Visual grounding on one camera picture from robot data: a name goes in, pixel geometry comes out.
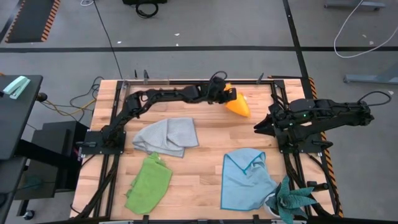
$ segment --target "gray floor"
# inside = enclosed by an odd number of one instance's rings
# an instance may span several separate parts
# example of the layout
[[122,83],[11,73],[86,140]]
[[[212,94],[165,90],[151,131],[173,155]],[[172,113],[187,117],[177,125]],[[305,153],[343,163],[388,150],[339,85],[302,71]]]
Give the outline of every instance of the gray floor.
[[[2,27],[16,0],[0,2]],[[382,0],[387,8],[379,12],[361,11],[347,23],[339,46],[371,46],[386,40],[394,30],[398,16],[397,1]],[[345,17],[345,9],[324,9],[323,1],[290,0],[301,46],[333,46],[333,39]],[[98,0],[97,5],[117,47],[268,45],[293,46],[289,26],[280,0],[170,0],[161,5],[156,18],[143,20],[121,0]],[[109,43],[94,6],[81,7],[80,0],[62,1],[50,37],[45,43],[6,44],[0,47],[108,47]],[[397,46],[398,36],[388,45]],[[225,70],[231,78],[257,78],[266,75],[300,76],[295,52],[211,51],[211,52],[118,52],[124,78],[132,78],[134,69],[143,69],[151,78],[208,78]],[[318,96],[335,101],[354,101],[372,90],[392,91],[392,85],[345,84],[346,73],[373,74],[397,62],[398,52],[373,52],[354,59],[338,58],[333,52],[305,52],[308,73],[315,79]],[[44,76],[42,91],[58,104],[67,104],[73,96],[88,91],[95,77],[119,77],[110,52],[0,54],[0,72],[10,75]],[[90,100],[82,99],[81,104]],[[371,100],[382,100],[375,96]],[[398,221],[396,184],[395,110],[398,100],[372,108],[375,120],[366,127],[343,127],[327,131],[335,143],[331,156],[343,210],[347,217]],[[29,124],[69,120],[40,104],[34,106]],[[90,115],[82,123],[90,125]],[[27,128],[24,139],[30,140]],[[35,219],[21,222],[16,218],[15,203],[7,223],[40,223],[68,218],[73,194],[36,200],[29,209]]]

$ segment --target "towel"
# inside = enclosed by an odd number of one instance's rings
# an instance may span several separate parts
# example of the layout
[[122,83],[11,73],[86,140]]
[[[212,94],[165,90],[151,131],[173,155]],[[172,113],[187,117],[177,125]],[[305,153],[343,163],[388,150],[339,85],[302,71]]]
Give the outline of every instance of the towel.
[[183,157],[186,147],[198,146],[193,118],[167,118],[141,129],[132,140],[135,149]]
[[148,214],[166,194],[171,177],[172,171],[158,153],[152,153],[144,159],[141,170],[132,181],[124,206],[135,214]]
[[221,209],[259,209],[277,187],[268,174],[265,152],[243,148],[224,155]]

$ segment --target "wooden table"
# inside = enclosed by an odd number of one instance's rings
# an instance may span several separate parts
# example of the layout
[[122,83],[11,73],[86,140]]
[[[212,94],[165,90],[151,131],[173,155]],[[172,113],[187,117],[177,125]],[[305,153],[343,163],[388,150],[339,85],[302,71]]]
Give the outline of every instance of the wooden table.
[[[92,130],[100,130],[109,124],[114,100],[116,80],[103,80],[91,123]],[[285,80],[289,101],[304,98],[299,79]],[[133,86],[130,93],[148,88],[181,88],[183,86],[141,85]],[[157,103],[140,119],[133,119],[124,127],[127,132],[124,154],[120,157],[112,220],[142,220],[124,207],[125,193],[141,168],[147,154],[134,150],[132,139],[143,127],[165,118],[192,117],[195,121],[200,146],[185,151],[184,158],[161,155],[167,167],[173,171],[169,189],[160,203],[150,212],[151,220],[195,219],[252,219],[258,214],[261,219],[273,218],[263,207],[251,212],[220,210],[221,173],[223,156],[242,147],[252,147],[266,153],[266,164],[271,177],[279,183],[286,175],[284,160],[277,142],[272,136],[255,134],[253,126],[262,121],[272,103],[269,85],[235,85],[242,92],[251,110],[251,117],[244,118],[228,111],[224,105],[207,103],[186,104],[183,102]],[[103,156],[97,155],[81,170],[73,208],[82,210],[98,188]],[[307,155],[301,155],[305,180],[324,183],[325,175]],[[314,197],[325,210],[333,213],[329,191],[314,192]],[[104,193],[101,213],[104,215],[107,192]]]

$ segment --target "metal stand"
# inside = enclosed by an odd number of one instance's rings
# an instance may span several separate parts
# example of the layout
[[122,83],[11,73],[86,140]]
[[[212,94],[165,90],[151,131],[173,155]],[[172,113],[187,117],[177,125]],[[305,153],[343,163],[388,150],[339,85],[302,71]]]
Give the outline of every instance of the metal stand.
[[[359,1],[360,0],[326,0],[324,7],[356,7],[359,4]],[[382,7],[386,7],[386,5],[381,2],[364,1],[362,2],[361,7],[369,7],[377,11]]]
[[391,66],[380,75],[346,75],[343,80],[349,82],[366,82],[377,84],[398,84],[398,63]]

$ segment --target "black floor mat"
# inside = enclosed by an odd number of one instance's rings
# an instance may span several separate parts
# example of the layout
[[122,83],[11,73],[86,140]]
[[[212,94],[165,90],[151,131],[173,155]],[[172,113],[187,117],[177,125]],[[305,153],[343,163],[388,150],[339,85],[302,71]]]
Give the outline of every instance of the black floor mat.
[[6,43],[46,41],[59,7],[60,0],[23,0]]

